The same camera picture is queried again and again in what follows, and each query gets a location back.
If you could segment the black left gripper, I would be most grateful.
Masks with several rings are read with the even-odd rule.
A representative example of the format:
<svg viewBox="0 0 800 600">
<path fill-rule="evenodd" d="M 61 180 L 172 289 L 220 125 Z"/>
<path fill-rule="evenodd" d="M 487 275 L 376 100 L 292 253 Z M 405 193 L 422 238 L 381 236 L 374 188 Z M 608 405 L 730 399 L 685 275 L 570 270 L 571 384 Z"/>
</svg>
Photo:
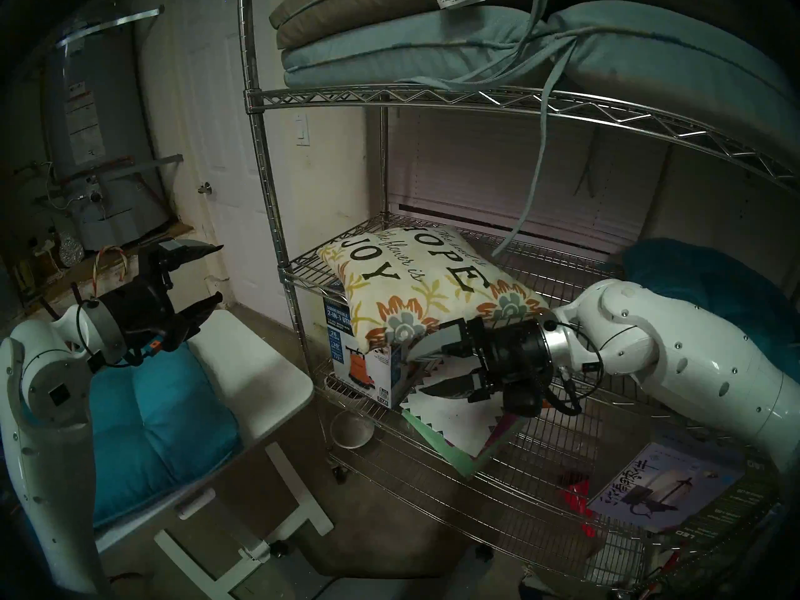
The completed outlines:
<svg viewBox="0 0 800 600">
<path fill-rule="evenodd" d="M 200 332 L 200 326 L 223 301 L 223 294 L 218 291 L 176 313 L 168 296 L 173 287 L 169 270 L 177 270 L 223 247 L 202 241 L 163 241 L 163 270 L 146 270 L 103 294 L 103 306 L 122 333 L 125 355 L 175 351 Z"/>
</svg>

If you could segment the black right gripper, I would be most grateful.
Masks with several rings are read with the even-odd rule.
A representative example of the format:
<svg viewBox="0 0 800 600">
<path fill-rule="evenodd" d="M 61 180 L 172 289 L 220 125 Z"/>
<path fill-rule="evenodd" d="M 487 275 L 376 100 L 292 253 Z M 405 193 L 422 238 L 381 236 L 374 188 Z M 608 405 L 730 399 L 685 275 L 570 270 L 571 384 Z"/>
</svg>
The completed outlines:
<svg viewBox="0 0 800 600">
<path fill-rule="evenodd" d="M 421 337 L 406 355 L 408 363 L 476 354 L 480 368 L 420 385 L 420 393 L 448 400 L 544 400 L 554 375 L 543 329 L 534 319 L 490 327 L 480 318 L 450 321 Z"/>
</svg>

